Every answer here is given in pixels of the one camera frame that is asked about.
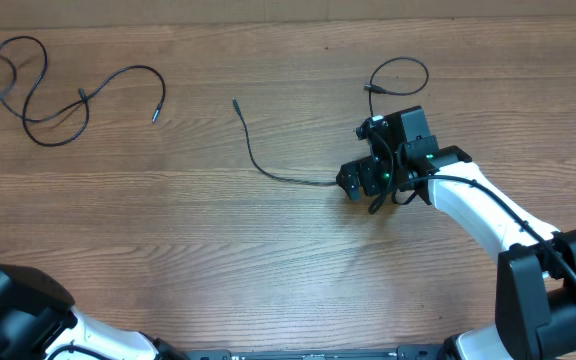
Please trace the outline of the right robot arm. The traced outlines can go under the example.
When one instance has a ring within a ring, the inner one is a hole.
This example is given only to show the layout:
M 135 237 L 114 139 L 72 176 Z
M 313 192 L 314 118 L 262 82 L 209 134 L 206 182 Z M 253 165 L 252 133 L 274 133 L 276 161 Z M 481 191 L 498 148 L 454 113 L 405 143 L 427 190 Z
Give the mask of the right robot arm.
M 457 146 L 442 148 L 415 106 L 356 128 L 370 154 L 336 183 L 370 213 L 406 192 L 459 224 L 497 266 L 494 322 L 421 350 L 426 359 L 557 359 L 576 352 L 576 229 L 562 232 L 495 187 Z

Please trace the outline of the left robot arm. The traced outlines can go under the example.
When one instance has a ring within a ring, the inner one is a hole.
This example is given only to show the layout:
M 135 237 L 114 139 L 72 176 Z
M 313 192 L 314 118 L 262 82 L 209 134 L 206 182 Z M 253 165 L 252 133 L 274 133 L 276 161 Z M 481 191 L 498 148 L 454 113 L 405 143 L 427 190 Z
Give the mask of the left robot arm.
M 72 295 L 43 271 L 0 263 L 0 360 L 177 357 L 158 340 L 80 312 Z

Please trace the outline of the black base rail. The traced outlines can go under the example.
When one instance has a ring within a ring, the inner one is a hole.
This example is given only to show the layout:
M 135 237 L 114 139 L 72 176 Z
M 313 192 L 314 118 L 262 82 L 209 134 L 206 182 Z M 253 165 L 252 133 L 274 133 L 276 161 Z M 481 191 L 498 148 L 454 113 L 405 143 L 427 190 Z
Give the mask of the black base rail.
M 160 338 L 153 345 L 161 359 L 181 360 L 459 360 L 450 346 L 408 344 L 386 349 L 301 350 L 232 352 L 229 350 L 181 350 Z

